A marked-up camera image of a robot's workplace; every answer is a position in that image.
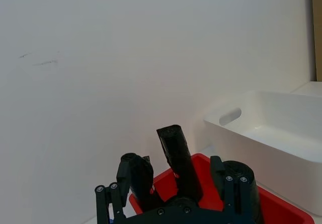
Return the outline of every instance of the white storage container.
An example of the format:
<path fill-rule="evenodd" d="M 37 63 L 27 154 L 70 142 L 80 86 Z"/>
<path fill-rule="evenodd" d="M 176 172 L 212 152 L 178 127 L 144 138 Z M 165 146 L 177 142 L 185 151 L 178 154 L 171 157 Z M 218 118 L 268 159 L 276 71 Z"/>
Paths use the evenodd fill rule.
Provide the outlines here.
<path fill-rule="evenodd" d="M 205 121 L 223 160 L 246 163 L 259 183 L 322 215 L 322 98 L 248 92 Z"/>

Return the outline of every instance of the screw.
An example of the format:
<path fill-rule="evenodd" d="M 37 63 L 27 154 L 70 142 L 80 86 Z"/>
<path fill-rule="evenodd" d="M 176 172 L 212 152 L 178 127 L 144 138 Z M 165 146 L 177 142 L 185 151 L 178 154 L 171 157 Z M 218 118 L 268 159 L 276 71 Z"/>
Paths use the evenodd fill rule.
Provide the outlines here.
<path fill-rule="evenodd" d="M 240 180 L 243 181 L 243 182 L 247 182 L 248 181 L 248 179 L 246 177 L 241 177 Z"/>
<path fill-rule="evenodd" d="M 232 176 L 226 176 L 226 180 L 232 181 Z"/>
<path fill-rule="evenodd" d="M 185 208 L 183 209 L 183 211 L 184 211 L 185 213 L 189 213 L 189 212 L 191 212 L 191 209 L 190 209 L 189 207 L 185 207 Z"/>
<path fill-rule="evenodd" d="M 117 187 L 117 184 L 112 184 L 112 185 L 111 185 L 111 188 L 112 188 L 112 189 L 116 189 L 116 187 Z"/>
<path fill-rule="evenodd" d="M 165 210 L 163 210 L 163 209 L 157 210 L 158 215 L 163 215 L 164 213 L 165 213 Z"/>
<path fill-rule="evenodd" d="M 100 186 L 100 187 L 97 187 L 96 191 L 97 191 L 97 192 L 101 192 L 103 189 L 104 189 L 104 188 L 103 188 L 102 186 Z"/>

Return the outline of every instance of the red tray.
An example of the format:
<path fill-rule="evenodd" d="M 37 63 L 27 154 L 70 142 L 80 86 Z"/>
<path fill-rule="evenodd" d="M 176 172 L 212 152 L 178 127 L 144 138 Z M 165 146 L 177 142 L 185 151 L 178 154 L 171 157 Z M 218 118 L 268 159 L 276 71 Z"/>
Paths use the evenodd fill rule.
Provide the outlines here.
<path fill-rule="evenodd" d="M 199 206 L 206 209 L 222 210 L 223 203 L 210 176 L 210 158 L 202 154 L 192 155 L 191 158 L 204 193 Z M 172 170 L 168 169 L 156 176 L 154 186 L 164 201 L 176 195 L 177 186 Z M 314 224 L 312 217 L 304 211 L 261 187 L 258 187 L 258 189 L 265 224 Z M 133 194 L 130 195 L 129 201 L 135 212 L 141 214 L 142 210 Z"/>

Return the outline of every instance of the scuff mark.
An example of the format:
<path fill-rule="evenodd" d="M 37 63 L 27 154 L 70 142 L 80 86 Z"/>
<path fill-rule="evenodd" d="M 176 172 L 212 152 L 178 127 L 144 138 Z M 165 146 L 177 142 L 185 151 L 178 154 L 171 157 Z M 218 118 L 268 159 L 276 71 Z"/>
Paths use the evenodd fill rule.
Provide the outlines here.
<path fill-rule="evenodd" d="M 32 54 L 32 53 L 23 54 L 23 55 L 19 56 L 19 59 L 24 58 L 25 56 L 27 56 L 29 54 Z"/>
<path fill-rule="evenodd" d="M 36 65 L 44 65 L 44 64 L 51 64 L 51 63 L 58 63 L 58 60 L 53 59 L 53 60 L 48 60 L 48 61 L 44 61 L 42 63 L 33 64 L 33 65 L 36 66 Z"/>

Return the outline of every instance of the bin handle hole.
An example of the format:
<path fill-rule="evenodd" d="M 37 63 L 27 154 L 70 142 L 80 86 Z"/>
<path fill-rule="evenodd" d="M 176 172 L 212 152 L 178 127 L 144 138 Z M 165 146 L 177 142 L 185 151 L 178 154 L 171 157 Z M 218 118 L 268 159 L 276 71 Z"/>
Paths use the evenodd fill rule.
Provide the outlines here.
<path fill-rule="evenodd" d="M 225 126 L 225 125 L 235 121 L 236 119 L 238 119 L 241 115 L 242 115 L 242 111 L 238 107 L 238 108 L 222 115 L 219 119 L 219 124 L 221 126 Z"/>

